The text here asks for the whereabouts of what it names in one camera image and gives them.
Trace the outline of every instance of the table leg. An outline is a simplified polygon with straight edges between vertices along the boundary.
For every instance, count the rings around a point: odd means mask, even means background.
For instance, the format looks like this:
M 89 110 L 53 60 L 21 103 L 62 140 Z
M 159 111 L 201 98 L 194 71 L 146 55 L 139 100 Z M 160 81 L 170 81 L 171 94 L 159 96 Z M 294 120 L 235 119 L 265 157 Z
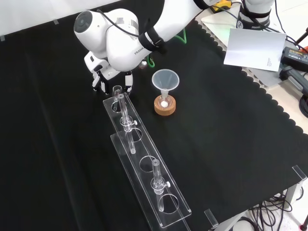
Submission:
M 296 201 L 297 198 L 294 197 L 294 194 L 295 192 L 300 191 L 302 185 L 303 185 L 303 181 L 288 188 L 286 192 L 286 196 L 285 196 L 285 199 L 287 202 L 289 202 L 290 204 L 293 204 Z M 288 203 L 285 203 L 284 206 L 286 209 L 290 207 Z

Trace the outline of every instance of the white floor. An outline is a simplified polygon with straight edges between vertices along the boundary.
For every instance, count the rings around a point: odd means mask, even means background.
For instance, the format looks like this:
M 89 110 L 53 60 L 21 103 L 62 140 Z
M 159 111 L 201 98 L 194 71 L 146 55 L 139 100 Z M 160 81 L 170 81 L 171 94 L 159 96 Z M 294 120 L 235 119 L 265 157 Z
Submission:
M 278 14 L 284 30 L 287 35 L 297 40 L 308 27 L 308 0 L 277 0 Z M 302 46 L 308 46 L 308 38 L 302 43 Z M 308 180 L 303 184 L 304 196 L 301 200 L 294 202 L 293 211 L 284 213 L 281 231 L 297 231 L 308 215 Z M 281 211 L 274 211 L 277 222 L 273 230 L 276 231 L 281 217 Z M 252 218 L 251 212 L 246 212 L 246 217 Z M 270 227 L 265 227 L 265 231 L 270 231 Z M 245 221 L 235 224 L 233 231 L 253 231 L 252 226 Z

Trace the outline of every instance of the glass test tube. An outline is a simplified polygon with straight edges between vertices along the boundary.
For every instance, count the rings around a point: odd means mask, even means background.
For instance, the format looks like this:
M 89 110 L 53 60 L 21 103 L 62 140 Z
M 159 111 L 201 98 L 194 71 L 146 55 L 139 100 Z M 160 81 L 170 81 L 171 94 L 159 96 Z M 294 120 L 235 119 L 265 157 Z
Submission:
M 121 108 L 122 122 L 124 126 L 124 131 L 126 132 L 129 149 L 132 154 L 135 154 L 136 148 L 135 148 L 135 144 L 134 144 L 134 140 L 132 136 L 132 127 L 131 127 L 132 119 L 130 119 L 130 117 L 128 116 L 124 95 L 119 94 L 117 98 L 119 100 L 119 104 Z
M 112 96 L 115 96 L 115 103 L 113 104 L 113 110 L 116 112 L 118 109 L 118 99 L 117 95 L 122 93 L 122 87 L 120 85 L 116 85 L 112 88 Z
M 162 174 L 160 172 L 159 160 L 155 159 L 152 161 L 153 166 L 153 188 L 156 193 L 157 206 L 160 212 L 164 211 L 164 200 L 163 200 L 163 192 L 164 192 L 164 182 L 162 178 Z

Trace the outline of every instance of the white paper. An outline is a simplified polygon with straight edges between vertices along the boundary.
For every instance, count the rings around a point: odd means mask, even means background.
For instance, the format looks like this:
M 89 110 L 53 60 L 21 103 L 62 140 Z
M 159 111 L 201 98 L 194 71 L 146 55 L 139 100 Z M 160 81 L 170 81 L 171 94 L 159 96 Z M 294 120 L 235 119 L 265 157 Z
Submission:
M 224 64 L 278 71 L 285 38 L 283 33 L 232 28 Z

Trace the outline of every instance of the glass tube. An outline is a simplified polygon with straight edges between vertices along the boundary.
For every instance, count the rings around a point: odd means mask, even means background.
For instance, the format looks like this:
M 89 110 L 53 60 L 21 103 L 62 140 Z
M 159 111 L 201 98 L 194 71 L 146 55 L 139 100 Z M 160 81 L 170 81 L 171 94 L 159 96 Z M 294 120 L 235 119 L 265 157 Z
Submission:
M 122 93 L 122 87 L 120 85 L 116 85 L 112 88 L 112 96 L 117 96 Z
M 154 192 L 156 193 L 158 210 L 163 212 L 164 211 L 164 200 L 162 196 L 164 192 L 164 182 L 163 182 L 162 174 L 160 172 L 159 164 L 160 164 L 159 160 L 157 159 L 152 161 L 153 175 L 154 175 L 153 188 L 154 188 Z
M 124 131 L 126 132 L 126 137 L 127 137 L 127 140 L 128 140 L 129 149 L 130 149 L 130 152 L 132 154 L 135 154 L 136 148 L 135 148 L 135 144 L 134 144 L 134 139 L 133 139 L 133 135 L 132 135 L 132 127 L 131 127 L 132 118 L 127 113 L 124 95 L 119 94 L 117 96 L 117 98 L 119 100 L 119 104 L 120 104 L 120 108 L 121 108 L 122 122 L 123 122 L 123 126 L 124 126 Z
M 123 94 L 119 94 L 117 96 L 117 98 L 118 98 L 119 103 L 120 103 L 123 124 L 127 125 L 128 122 L 129 122 L 129 117 L 128 117 L 128 113 L 127 113 L 127 108 L 126 108 L 126 104 L 125 104 L 124 95 Z
M 170 107 L 172 105 L 172 100 L 168 95 L 168 90 L 161 90 L 161 93 L 162 95 L 158 99 L 158 103 L 164 108 Z

